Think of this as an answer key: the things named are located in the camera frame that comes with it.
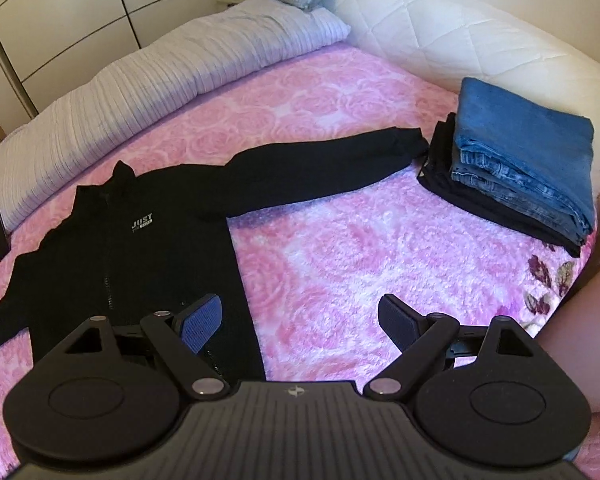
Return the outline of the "black zip jacket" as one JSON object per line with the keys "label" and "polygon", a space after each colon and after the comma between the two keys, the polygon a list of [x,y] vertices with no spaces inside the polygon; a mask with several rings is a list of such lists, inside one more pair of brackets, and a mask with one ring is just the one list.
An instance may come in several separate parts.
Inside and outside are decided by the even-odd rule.
{"label": "black zip jacket", "polygon": [[417,129],[250,148],[222,166],[178,165],[136,174],[117,164],[81,185],[71,214],[38,249],[19,255],[0,300],[0,347],[28,332],[41,359],[81,323],[135,325],[220,298],[219,330],[202,354],[227,382],[265,376],[227,222],[264,208],[351,192],[426,153]]}

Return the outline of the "folded blue jeans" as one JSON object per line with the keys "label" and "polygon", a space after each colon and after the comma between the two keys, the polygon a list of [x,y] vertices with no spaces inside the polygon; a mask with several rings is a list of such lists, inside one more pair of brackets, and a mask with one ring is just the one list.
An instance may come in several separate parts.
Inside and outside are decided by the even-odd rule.
{"label": "folded blue jeans", "polygon": [[451,178],[578,246],[594,231],[592,122],[466,77]]}

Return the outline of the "white quilted headboard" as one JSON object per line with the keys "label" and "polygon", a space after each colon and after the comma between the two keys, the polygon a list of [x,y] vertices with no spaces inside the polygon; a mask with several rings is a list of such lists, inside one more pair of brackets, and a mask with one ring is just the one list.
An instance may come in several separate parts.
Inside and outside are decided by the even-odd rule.
{"label": "white quilted headboard", "polygon": [[334,0],[350,44],[446,90],[465,77],[592,120],[592,182],[600,193],[600,63],[476,0]]}

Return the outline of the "white sliding wardrobe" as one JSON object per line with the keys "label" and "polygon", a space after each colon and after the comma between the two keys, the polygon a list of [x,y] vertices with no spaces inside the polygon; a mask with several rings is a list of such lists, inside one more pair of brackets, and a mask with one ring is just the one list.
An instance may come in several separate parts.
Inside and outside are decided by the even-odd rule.
{"label": "white sliding wardrobe", "polygon": [[0,127],[11,133],[122,56],[222,0],[0,0]]}

